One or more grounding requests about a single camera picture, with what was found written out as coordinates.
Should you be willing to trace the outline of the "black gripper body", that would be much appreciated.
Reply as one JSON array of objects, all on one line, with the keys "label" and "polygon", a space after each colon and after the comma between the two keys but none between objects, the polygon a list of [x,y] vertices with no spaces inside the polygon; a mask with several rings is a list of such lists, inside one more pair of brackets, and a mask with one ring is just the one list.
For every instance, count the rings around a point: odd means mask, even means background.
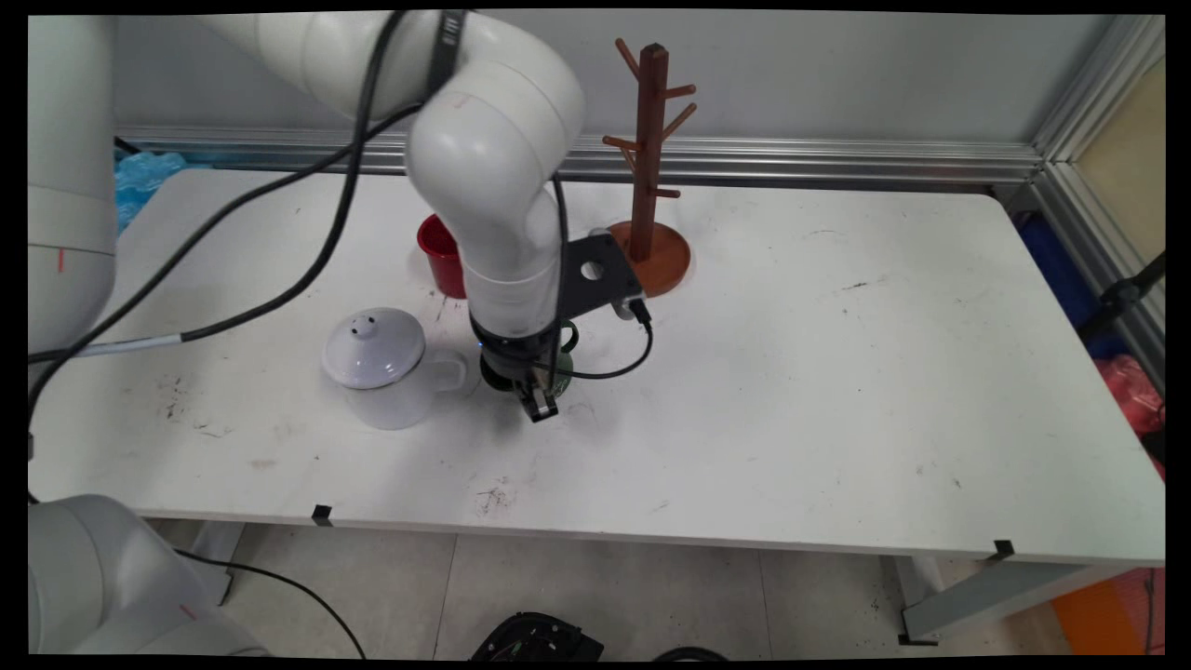
[{"label": "black gripper body", "polygon": [[470,328],[481,347],[480,370],[484,382],[495,392],[515,392],[519,384],[532,384],[554,392],[550,361],[557,359],[561,323],[553,324],[526,338],[495,336],[469,317]]}]

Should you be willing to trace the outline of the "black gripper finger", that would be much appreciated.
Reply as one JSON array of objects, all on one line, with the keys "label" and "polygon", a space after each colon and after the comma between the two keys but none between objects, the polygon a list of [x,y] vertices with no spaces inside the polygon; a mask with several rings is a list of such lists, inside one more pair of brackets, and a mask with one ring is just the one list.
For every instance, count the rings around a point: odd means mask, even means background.
[{"label": "black gripper finger", "polygon": [[548,369],[523,369],[515,378],[515,395],[531,422],[545,421],[559,413],[551,374]]}]

